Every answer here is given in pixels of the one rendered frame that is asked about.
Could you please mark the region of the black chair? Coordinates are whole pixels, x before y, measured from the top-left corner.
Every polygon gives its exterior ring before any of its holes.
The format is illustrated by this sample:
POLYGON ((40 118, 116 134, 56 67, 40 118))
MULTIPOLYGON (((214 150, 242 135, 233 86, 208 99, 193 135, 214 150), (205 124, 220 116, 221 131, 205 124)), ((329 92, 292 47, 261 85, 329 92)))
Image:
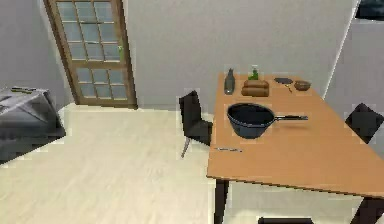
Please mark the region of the black chair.
POLYGON ((258 219, 257 224, 314 224, 311 218, 265 218, 258 219))
POLYGON ((186 138, 181 154, 181 157, 184 157, 191 140, 210 145, 213 123, 202 118, 201 105, 195 90, 181 97, 179 106, 183 133, 186 138))
POLYGON ((384 122, 384 116, 364 103, 358 104, 345 120, 345 123, 366 143, 373 138, 384 122))

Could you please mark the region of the grey glass bottle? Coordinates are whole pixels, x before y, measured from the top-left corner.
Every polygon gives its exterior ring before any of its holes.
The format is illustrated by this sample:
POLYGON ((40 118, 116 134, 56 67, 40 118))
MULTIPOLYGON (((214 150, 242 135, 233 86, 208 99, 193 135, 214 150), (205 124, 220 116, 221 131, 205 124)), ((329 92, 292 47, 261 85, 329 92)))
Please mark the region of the grey glass bottle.
POLYGON ((228 73, 227 73, 227 76, 224 80, 224 93, 226 95, 232 95, 234 92, 235 77, 234 77, 233 71, 234 71, 234 69, 230 68, 228 73))

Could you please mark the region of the dark blue pan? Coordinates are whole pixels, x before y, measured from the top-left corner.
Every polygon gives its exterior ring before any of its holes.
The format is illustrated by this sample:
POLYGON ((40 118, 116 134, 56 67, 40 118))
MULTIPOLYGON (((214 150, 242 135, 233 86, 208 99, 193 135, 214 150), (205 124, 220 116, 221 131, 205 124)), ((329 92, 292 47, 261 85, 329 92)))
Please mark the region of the dark blue pan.
POLYGON ((227 109, 234 132, 244 139, 256 139, 276 121, 307 120, 305 115, 275 115, 268 107, 254 103, 236 103, 227 109))

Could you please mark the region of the brown bread loaf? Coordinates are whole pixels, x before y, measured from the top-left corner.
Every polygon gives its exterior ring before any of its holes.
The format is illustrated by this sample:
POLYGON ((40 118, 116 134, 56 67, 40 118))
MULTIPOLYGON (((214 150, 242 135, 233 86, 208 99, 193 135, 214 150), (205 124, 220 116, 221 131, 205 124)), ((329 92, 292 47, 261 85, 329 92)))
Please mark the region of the brown bread loaf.
POLYGON ((268 97, 269 83, 265 80, 246 80, 241 90, 243 96, 268 97))

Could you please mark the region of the dark spatula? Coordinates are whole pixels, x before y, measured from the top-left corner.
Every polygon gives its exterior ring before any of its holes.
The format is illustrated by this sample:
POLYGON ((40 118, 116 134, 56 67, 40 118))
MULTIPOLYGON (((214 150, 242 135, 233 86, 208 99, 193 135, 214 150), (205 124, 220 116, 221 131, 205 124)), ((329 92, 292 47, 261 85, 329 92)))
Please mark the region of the dark spatula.
POLYGON ((284 84, 288 88, 288 90, 292 93, 290 85, 293 83, 293 81, 291 79, 277 77, 277 78, 274 78, 274 81, 280 84, 284 84))

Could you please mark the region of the wooden glass-paned door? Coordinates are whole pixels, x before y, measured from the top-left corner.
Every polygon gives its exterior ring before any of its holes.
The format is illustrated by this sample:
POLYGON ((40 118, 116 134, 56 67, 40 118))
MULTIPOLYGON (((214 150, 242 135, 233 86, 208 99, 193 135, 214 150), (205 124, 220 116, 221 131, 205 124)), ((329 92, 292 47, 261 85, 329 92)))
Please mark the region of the wooden glass-paned door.
POLYGON ((74 102, 136 109, 123 1, 42 1, 74 102))

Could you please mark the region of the brown bowl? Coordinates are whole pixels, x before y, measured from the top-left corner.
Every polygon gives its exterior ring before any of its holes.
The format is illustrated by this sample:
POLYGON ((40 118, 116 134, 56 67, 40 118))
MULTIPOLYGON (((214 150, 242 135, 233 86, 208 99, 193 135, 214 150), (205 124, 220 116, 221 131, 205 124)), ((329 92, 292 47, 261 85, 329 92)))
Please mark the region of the brown bowl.
POLYGON ((297 80, 294 83, 294 87, 298 91, 307 91, 311 87, 311 83, 308 81, 297 80))

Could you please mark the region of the wooden dining table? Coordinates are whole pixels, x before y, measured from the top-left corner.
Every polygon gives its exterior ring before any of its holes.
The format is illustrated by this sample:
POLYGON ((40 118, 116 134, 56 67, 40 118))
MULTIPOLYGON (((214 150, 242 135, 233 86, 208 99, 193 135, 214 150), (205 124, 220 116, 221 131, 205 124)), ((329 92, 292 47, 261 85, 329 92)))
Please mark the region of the wooden dining table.
POLYGON ((274 81, 268 97, 241 94, 247 77, 236 75, 235 91, 224 93, 218 75, 207 176, 216 180, 214 224, 222 224, 231 181, 361 196, 350 224, 375 224, 384 214, 384 160, 312 89, 300 92, 274 81), (234 133, 227 109, 235 103, 264 105, 277 115, 306 115, 307 121, 277 121, 257 139, 234 133), (242 152, 218 151, 236 148, 242 152))

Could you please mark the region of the grey cabinet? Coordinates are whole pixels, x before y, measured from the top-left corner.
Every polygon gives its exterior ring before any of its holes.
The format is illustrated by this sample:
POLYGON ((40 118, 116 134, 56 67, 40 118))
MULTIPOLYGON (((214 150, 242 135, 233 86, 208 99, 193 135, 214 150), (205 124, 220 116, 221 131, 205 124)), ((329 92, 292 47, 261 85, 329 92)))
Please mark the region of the grey cabinet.
POLYGON ((0 89, 0 164, 66 135, 47 89, 31 94, 0 89))

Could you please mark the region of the dark remote control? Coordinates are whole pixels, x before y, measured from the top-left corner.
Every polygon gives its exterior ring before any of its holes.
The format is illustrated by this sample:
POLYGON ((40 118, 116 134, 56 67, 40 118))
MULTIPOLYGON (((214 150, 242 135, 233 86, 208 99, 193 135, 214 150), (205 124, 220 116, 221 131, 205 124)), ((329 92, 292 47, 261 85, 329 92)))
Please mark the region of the dark remote control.
POLYGON ((11 91, 16 93, 31 94, 36 88, 25 88, 25 87, 12 87, 11 91))

